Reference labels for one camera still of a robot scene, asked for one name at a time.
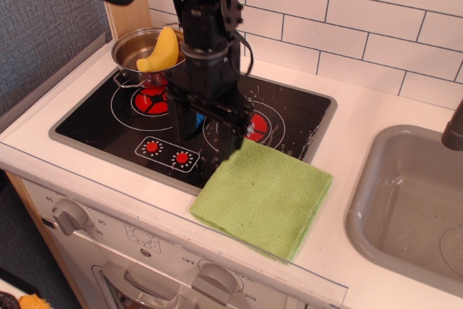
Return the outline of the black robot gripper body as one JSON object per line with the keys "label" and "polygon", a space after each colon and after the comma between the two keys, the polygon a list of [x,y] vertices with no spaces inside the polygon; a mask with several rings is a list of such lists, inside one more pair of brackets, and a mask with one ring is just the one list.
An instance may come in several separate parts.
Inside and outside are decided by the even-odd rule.
{"label": "black robot gripper body", "polygon": [[188,56],[166,71],[168,101],[188,102],[197,113],[218,123],[238,126],[243,138],[251,106],[240,93],[240,55]]}

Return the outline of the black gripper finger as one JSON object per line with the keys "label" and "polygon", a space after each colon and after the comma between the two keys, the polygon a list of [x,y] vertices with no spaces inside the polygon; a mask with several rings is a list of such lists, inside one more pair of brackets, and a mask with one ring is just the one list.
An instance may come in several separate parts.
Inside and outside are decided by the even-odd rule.
{"label": "black gripper finger", "polygon": [[188,102],[169,102],[169,114],[172,127],[179,140],[187,140],[193,136],[198,127],[197,112]]}
{"label": "black gripper finger", "polygon": [[243,134],[238,126],[218,124],[218,152],[221,160],[227,160],[242,145]]}

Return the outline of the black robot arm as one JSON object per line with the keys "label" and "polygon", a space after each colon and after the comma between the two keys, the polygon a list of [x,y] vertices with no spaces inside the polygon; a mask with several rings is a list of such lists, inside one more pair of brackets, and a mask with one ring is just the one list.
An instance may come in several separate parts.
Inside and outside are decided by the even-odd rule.
{"label": "black robot arm", "polygon": [[222,160],[239,150],[250,126],[252,107],[238,88],[240,48],[237,32],[243,9],[238,0],[173,0],[183,30],[184,63],[168,69],[167,98],[180,139],[195,132],[199,114],[218,123]]}

